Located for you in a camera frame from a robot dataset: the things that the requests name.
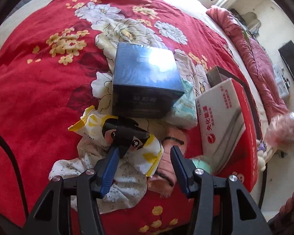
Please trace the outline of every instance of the red and white box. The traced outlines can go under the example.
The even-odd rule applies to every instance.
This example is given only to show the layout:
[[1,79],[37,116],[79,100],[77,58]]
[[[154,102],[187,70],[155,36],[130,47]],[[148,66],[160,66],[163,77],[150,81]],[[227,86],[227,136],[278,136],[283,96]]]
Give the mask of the red and white box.
[[227,79],[196,98],[203,159],[219,177],[236,175],[250,192],[258,177],[256,131],[244,88]]

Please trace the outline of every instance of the red logo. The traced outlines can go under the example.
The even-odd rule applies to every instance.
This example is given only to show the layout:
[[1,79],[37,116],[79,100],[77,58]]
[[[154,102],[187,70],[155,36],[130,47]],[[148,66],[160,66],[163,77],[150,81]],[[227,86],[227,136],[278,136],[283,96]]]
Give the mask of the red logo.
[[210,144],[212,144],[212,143],[214,143],[214,142],[216,141],[216,136],[215,136],[213,133],[211,133],[211,134],[209,134],[209,135],[207,136],[207,139],[208,139],[208,142],[209,142]]

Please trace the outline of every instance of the black cable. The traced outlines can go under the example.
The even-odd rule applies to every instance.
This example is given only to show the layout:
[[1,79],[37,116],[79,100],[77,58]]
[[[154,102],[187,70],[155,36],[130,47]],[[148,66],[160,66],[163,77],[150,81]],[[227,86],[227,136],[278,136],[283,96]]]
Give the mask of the black cable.
[[21,173],[20,173],[20,169],[18,167],[16,158],[11,150],[11,148],[9,147],[9,145],[5,142],[5,140],[0,136],[0,146],[3,148],[3,150],[5,151],[5,153],[8,155],[15,175],[16,175],[16,179],[17,179],[17,184],[18,184],[18,188],[20,190],[20,194],[21,194],[21,198],[22,198],[22,202],[23,202],[23,207],[24,207],[24,213],[25,213],[25,218],[28,218],[28,207],[27,207],[27,201],[26,201],[26,197],[25,197],[25,191],[24,191],[24,186],[23,186],[23,182],[22,182],[22,177],[21,177]]
[[259,202],[258,202],[259,209],[261,209],[262,203],[263,203],[264,197],[265,197],[266,184],[267,184],[267,174],[268,174],[268,164],[266,164],[266,169],[264,170],[264,172],[262,174],[261,191],[260,191],[260,198],[259,198]]

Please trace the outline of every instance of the yellow and white snack wrapper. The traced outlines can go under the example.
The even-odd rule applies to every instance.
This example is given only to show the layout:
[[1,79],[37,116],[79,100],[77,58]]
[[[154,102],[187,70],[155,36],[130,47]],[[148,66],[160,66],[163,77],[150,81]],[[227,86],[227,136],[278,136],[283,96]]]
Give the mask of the yellow and white snack wrapper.
[[151,177],[163,155],[163,147],[153,134],[140,128],[137,121],[131,118],[119,119],[116,116],[103,115],[94,106],[90,106],[85,109],[80,121],[69,127],[69,131],[88,137],[97,146],[107,151],[113,142],[117,127],[129,125],[132,129],[130,131],[133,134],[133,141],[123,159],[132,164],[137,171]]

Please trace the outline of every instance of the silver screw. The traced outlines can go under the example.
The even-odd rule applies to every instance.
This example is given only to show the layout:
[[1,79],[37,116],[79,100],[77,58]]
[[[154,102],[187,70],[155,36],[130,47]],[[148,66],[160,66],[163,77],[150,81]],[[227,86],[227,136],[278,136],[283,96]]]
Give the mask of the silver screw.
[[54,181],[54,182],[58,182],[60,179],[61,179],[61,176],[56,175],[56,176],[54,176],[54,177],[52,178],[52,181]]
[[204,174],[204,170],[203,169],[195,169],[195,173],[197,175],[202,175],[202,174]]
[[235,175],[230,175],[230,176],[229,176],[229,179],[230,179],[231,181],[235,182],[235,181],[237,181],[237,176],[235,176]]
[[95,170],[94,169],[88,169],[87,171],[86,171],[86,174],[87,175],[93,175],[95,173]]

